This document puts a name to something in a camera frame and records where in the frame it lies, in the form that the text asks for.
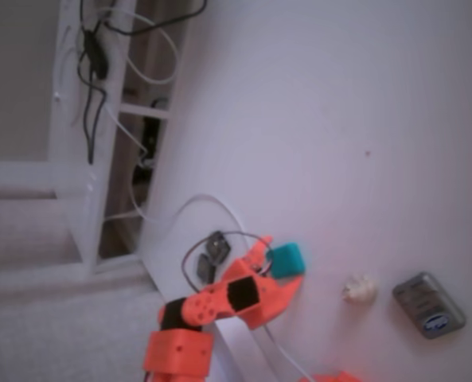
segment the black cable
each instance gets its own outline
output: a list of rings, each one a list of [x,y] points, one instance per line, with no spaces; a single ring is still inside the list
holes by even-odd
[[[123,36],[137,36],[142,33],[150,32],[151,30],[154,30],[154,29],[163,28],[164,26],[176,24],[178,22],[188,20],[189,18],[194,18],[198,16],[199,14],[201,14],[202,12],[204,12],[206,7],[207,7],[207,0],[204,0],[201,7],[195,12],[192,12],[191,14],[183,14],[182,16],[171,18],[170,20],[162,21],[162,22],[159,22],[158,24],[147,26],[145,28],[137,29],[137,30],[131,30],[131,31],[121,30],[117,27],[110,25],[108,21],[104,22],[104,25],[112,32],[122,34]]]
[[[82,81],[83,84],[88,86],[88,97],[87,97],[87,103],[85,104],[85,109],[84,109],[84,134],[85,134],[85,139],[87,140],[87,156],[88,156],[88,163],[91,165],[94,162],[94,149],[95,149],[95,144],[96,144],[96,132],[98,129],[98,122],[99,122],[99,115],[101,114],[101,109],[103,108],[103,105],[107,101],[107,92],[103,89],[100,88],[92,83],[92,70],[89,70],[89,81],[87,81],[84,76],[82,76],[81,72],[81,65],[82,61],[85,58],[85,51],[83,51],[80,54],[80,58],[78,60],[78,65],[76,66],[76,74],[78,75],[78,78],[80,78],[80,81]],[[92,125],[92,133],[89,134],[88,128],[87,128],[87,118],[88,118],[88,110],[90,109],[90,105],[92,102],[92,90],[96,90],[101,94],[101,101],[99,102],[98,109],[96,111],[96,116],[94,118],[94,123]]]
[[[100,26],[101,26],[101,21],[98,20],[94,29],[92,30],[92,33],[97,34]],[[80,28],[82,29],[83,33],[87,31],[84,27],[84,0],[80,0]],[[103,108],[105,102],[107,101],[107,92],[103,88],[100,88],[93,84],[94,79],[93,79],[92,67],[89,68],[88,81],[82,76],[81,65],[86,54],[87,53],[84,49],[78,59],[78,65],[76,66],[76,74],[78,75],[78,78],[80,78],[80,81],[82,81],[83,84],[88,86],[87,102],[85,104],[85,109],[84,109],[83,129],[84,129],[85,140],[87,141],[87,159],[88,159],[89,165],[91,165],[92,163],[94,163],[94,149],[96,147],[96,132],[98,130],[99,116],[101,114],[101,109]],[[98,108],[96,110],[94,123],[92,125],[92,132],[91,134],[89,134],[88,113],[91,108],[93,90],[96,90],[101,94],[101,101],[99,102]]]
[[[92,75],[93,71],[89,70],[89,83],[92,83]],[[91,137],[87,128],[88,125],[88,115],[89,111],[91,109],[91,101],[92,101],[92,86],[88,87],[87,90],[87,102],[85,103],[85,108],[84,108],[84,119],[83,119],[83,128],[84,128],[84,135],[85,135],[85,141],[87,142],[87,158],[89,164],[92,164],[91,161]]]

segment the white baseboard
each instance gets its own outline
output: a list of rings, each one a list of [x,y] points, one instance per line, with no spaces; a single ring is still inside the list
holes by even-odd
[[[0,162],[0,199],[54,197],[48,162]]]

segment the orange plastic piece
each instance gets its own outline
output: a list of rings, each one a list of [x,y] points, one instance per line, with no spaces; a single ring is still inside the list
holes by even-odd
[[[267,236],[264,240],[270,243],[272,238]],[[301,285],[302,276],[280,286],[273,278],[258,275],[256,269],[262,267],[265,250],[266,245],[258,242],[246,256],[232,263],[221,281],[187,298],[181,312],[183,319],[189,325],[199,326],[220,318],[238,316],[250,329],[255,329],[280,315]],[[236,312],[228,300],[228,285],[247,277],[252,277],[256,284],[259,302]]]
[[[341,372],[338,376],[312,376],[317,382],[361,382],[347,372]],[[302,378],[299,382],[308,382],[307,378]]]
[[[150,334],[143,368],[153,382],[202,382],[209,374],[213,335],[186,329]]]

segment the small black device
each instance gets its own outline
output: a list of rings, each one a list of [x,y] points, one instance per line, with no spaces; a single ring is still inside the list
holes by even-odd
[[[209,236],[205,250],[211,258],[211,263],[214,265],[220,265],[227,259],[230,253],[230,244],[225,239],[225,236],[220,231],[216,231]]]
[[[211,259],[204,253],[198,258],[197,276],[204,284],[214,283],[216,277],[216,267],[211,263]]]
[[[98,80],[104,80],[108,75],[108,59],[96,35],[91,30],[84,31],[84,50],[90,62],[91,70]]]

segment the white shelf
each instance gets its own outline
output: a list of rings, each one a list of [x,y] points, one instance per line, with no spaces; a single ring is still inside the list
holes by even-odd
[[[132,115],[141,115],[144,117],[151,117],[157,119],[168,119],[169,112],[152,107],[145,107],[139,105],[132,105],[130,103],[121,103],[119,112]]]

